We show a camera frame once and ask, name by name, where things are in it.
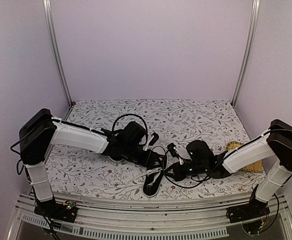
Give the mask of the black canvas sneaker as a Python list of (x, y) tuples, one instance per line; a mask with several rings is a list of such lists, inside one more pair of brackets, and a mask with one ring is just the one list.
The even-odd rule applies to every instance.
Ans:
[(146, 195), (147, 197), (153, 197), (155, 196), (158, 191), (159, 191), (159, 187), (161, 184), (161, 180), (164, 176), (164, 169), (167, 166), (167, 156), (165, 154), (163, 154), (163, 159), (161, 160), (160, 163), (155, 163), (155, 166), (153, 168), (146, 168), (146, 171), (141, 173), (140, 175), (134, 176), (133, 178), (131, 178), (127, 184), (136, 181), (137, 179), (141, 178), (141, 177), (145, 177), (145, 182), (143, 185), (143, 193), (144, 195)]
[(113, 161), (116, 161), (116, 162), (119, 162), (119, 161), (122, 161), (123, 160), (123, 158), (121, 156), (110, 156), (110, 158)]

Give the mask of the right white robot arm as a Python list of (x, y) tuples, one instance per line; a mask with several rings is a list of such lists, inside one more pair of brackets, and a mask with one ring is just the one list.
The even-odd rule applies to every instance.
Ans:
[(263, 204), (292, 176), (292, 127), (279, 119), (273, 120), (260, 136), (219, 155), (213, 154), (203, 140), (190, 142), (186, 150), (190, 161), (176, 162), (166, 168), (164, 174), (169, 179), (178, 182), (200, 174), (223, 179), (260, 160), (277, 158), (266, 179), (255, 188), (253, 200), (245, 205), (244, 214), (248, 218), (255, 218), (262, 212)]

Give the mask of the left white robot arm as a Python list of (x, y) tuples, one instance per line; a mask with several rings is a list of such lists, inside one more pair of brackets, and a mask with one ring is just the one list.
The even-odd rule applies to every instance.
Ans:
[(148, 146), (152, 146), (158, 138), (156, 133), (148, 135), (146, 124), (140, 125), (135, 121), (129, 122), (123, 129), (97, 131), (56, 118), (50, 110), (43, 108), (19, 130), (19, 140), (10, 150), (19, 146), (17, 154), (26, 167), (41, 209), (49, 217), (56, 217), (60, 206), (54, 201), (43, 163), (50, 145), (86, 149), (116, 161), (126, 160), (146, 167), (143, 192), (153, 197), (159, 190), (163, 173), (160, 167), (155, 166), (160, 162), (161, 155), (148, 149)]

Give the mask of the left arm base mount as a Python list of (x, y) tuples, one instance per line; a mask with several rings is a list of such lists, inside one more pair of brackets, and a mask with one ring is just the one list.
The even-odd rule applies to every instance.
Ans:
[(74, 223), (77, 217), (78, 207), (76, 202), (65, 201), (57, 203), (55, 198), (40, 202), (36, 200), (35, 214), (46, 217), (47, 219), (59, 220), (68, 223)]

